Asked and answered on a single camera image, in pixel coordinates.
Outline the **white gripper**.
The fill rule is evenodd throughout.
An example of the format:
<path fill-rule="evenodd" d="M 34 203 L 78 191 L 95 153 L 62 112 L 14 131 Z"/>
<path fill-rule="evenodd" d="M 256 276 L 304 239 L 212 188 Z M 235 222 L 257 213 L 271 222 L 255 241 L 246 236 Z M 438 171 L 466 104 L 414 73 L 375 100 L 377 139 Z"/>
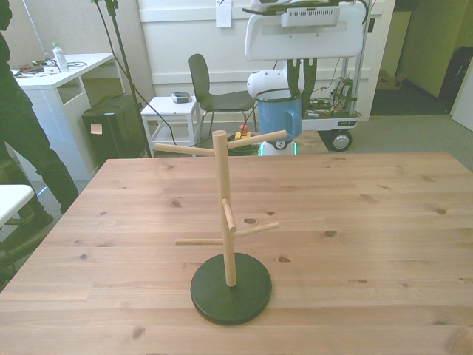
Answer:
<path fill-rule="evenodd" d="M 300 60 L 304 94 L 316 82 L 317 58 L 357 56 L 363 47 L 367 8 L 362 3 L 253 3 L 249 10 L 245 55 L 250 61 L 287 61 L 287 83 L 300 96 Z"/>

